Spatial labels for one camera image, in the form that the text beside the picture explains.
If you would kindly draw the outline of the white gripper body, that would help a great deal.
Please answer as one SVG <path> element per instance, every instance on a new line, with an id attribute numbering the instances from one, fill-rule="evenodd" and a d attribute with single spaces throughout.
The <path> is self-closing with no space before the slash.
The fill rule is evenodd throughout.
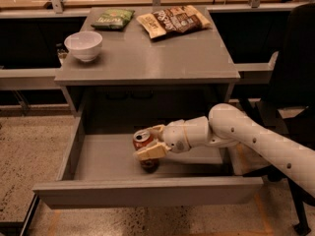
<path id="1" fill-rule="evenodd" d="M 184 120 L 178 120 L 166 125 L 162 132 L 162 139 L 170 150 L 175 153 L 190 149 L 184 130 Z"/>

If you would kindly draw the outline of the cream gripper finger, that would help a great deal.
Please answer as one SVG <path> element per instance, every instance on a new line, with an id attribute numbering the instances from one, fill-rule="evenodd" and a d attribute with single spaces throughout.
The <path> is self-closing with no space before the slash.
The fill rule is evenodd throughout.
<path id="1" fill-rule="evenodd" d="M 162 141 L 164 128 L 164 125 L 155 125 L 149 128 L 149 132 L 154 139 Z"/>
<path id="2" fill-rule="evenodd" d="M 170 147 L 166 143 L 152 141 L 145 147 L 138 149 L 134 156 L 139 161 L 146 161 L 151 159 L 160 159 L 165 157 L 170 151 Z"/>

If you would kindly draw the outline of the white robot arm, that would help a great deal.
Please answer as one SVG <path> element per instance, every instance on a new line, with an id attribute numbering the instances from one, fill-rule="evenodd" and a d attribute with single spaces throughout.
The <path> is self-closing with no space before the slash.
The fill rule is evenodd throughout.
<path id="1" fill-rule="evenodd" d="M 220 103 L 208 116 L 173 121 L 137 131 L 135 156 L 141 162 L 196 147 L 227 148 L 242 143 L 315 196 L 315 151 L 257 124 L 236 107 Z"/>

